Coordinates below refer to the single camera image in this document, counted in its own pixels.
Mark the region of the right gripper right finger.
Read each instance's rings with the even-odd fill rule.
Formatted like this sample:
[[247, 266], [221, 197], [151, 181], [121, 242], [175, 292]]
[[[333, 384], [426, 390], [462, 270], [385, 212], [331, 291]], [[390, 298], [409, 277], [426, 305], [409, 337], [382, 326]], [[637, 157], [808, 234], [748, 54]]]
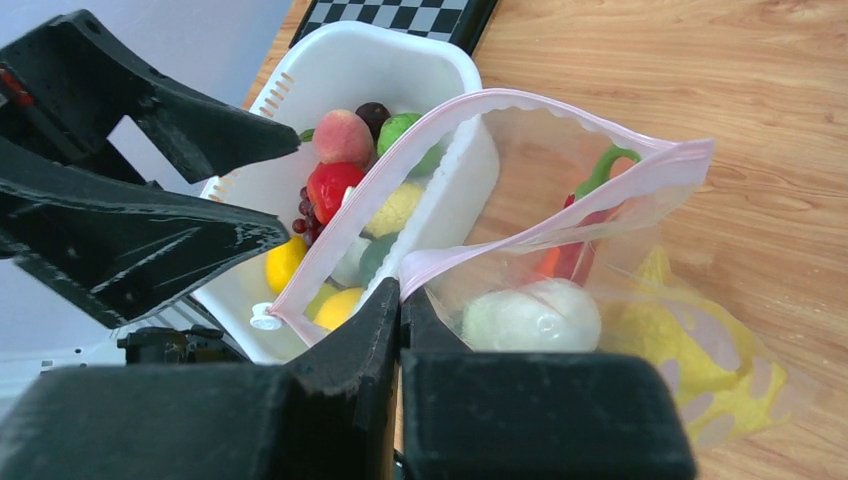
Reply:
[[423, 291], [402, 305], [411, 479], [692, 479], [668, 387], [610, 353], [475, 353]]

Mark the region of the yellow napa cabbage toy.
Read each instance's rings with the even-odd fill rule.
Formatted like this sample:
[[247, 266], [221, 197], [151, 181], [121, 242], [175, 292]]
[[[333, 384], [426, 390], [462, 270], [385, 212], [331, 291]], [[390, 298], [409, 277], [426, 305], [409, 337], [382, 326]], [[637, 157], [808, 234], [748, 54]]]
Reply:
[[651, 250], [625, 291], [628, 300], [603, 306], [600, 347], [659, 371], [693, 445], [791, 419], [797, 396], [786, 367], [728, 310], [680, 281], [664, 248]]

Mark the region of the white eggplant toy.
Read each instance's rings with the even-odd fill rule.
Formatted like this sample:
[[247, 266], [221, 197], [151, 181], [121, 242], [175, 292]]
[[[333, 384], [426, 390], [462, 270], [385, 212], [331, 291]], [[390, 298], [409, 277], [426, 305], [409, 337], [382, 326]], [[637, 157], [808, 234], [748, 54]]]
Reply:
[[486, 293], [463, 310], [461, 338], [477, 351], [591, 352], [601, 315], [575, 283], [549, 278]]

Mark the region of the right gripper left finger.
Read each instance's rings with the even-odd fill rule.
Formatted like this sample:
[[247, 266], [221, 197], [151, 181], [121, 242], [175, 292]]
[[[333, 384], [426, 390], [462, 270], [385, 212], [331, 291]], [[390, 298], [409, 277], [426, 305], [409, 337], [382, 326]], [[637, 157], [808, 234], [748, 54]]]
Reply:
[[397, 280], [382, 280], [351, 319], [286, 365], [279, 478], [392, 478], [399, 293]]

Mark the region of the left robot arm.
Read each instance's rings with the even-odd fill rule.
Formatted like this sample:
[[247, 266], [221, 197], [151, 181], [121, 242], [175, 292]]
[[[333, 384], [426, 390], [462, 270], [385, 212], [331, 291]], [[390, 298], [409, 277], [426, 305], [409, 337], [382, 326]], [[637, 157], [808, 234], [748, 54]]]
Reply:
[[289, 126], [162, 74], [90, 11], [1, 50], [1, 256], [110, 332], [1, 356], [1, 402], [41, 374], [99, 364], [240, 361], [192, 298], [283, 244], [271, 214], [164, 190], [110, 142], [131, 120], [188, 182], [295, 153]]

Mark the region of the clear zip top bag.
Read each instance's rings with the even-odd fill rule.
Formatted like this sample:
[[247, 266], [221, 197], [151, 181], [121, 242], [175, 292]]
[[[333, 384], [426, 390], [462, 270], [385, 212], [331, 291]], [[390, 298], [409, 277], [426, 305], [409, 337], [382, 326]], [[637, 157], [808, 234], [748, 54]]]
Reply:
[[[332, 330], [315, 325], [306, 309], [324, 285], [363, 288], [357, 311], [385, 278], [378, 276], [379, 268], [368, 287], [361, 284], [359, 260], [376, 239], [364, 227], [402, 183], [421, 185], [425, 192], [430, 176], [409, 178], [410, 170], [431, 145], [472, 117], [482, 120], [498, 153], [493, 192], [463, 244], [412, 251], [387, 277], [398, 280], [402, 299], [425, 292], [438, 318], [466, 345], [461, 320], [473, 300], [549, 278], [568, 280], [596, 302], [601, 340], [604, 304], [629, 299], [626, 285], [653, 248], [664, 248], [669, 259], [658, 225], [704, 184], [715, 142], [645, 136], [574, 106], [510, 89], [443, 103], [413, 126], [405, 145], [398, 142], [377, 157], [364, 179], [347, 189], [277, 299], [254, 308], [252, 324], [279, 320], [307, 345], [317, 343]], [[591, 352], [616, 353], [601, 349], [600, 340]], [[820, 388], [760, 341], [789, 372], [797, 396], [791, 421]]]

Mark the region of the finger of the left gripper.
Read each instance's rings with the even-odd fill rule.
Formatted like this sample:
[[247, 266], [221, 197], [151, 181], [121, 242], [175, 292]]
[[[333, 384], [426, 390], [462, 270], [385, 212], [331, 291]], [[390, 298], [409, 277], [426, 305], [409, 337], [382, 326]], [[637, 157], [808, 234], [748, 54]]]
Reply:
[[296, 152], [289, 126], [162, 74], [90, 11], [56, 16], [1, 49], [1, 136], [62, 165], [141, 178], [109, 142], [130, 118], [189, 183]]
[[106, 327], [158, 313], [289, 238], [273, 215], [1, 142], [2, 259]]

